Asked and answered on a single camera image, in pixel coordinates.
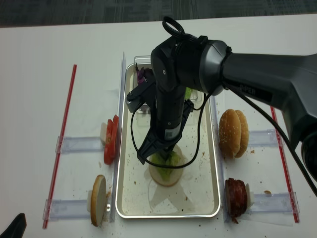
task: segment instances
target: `bread slice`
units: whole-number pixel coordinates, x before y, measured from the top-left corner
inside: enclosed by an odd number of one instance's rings
[[[96,177],[92,195],[90,217],[95,227],[99,226],[103,220],[106,207],[106,179],[103,175]]]
[[[234,158],[240,150],[241,123],[233,109],[226,110],[219,122],[219,146],[225,157]]]
[[[249,128],[247,119],[242,113],[242,111],[236,110],[236,113],[239,117],[241,123],[241,139],[240,139],[240,150],[236,154],[235,158],[240,158],[244,152],[246,152],[249,143]]]
[[[175,145],[173,151],[176,152],[180,156],[180,161],[178,162],[177,166],[183,165],[185,163],[185,157],[183,156],[179,146]],[[157,167],[153,165],[149,165],[149,170],[150,170],[151,177],[153,178],[155,182],[157,182],[158,184],[162,186],[170,187],[175,185],[179,181],[179,179],[182,177],[184,169],[174,169],[172,173],[170,174],[170,179],[168,181],[165,181],[162,179],[162,176],[159,174]]]

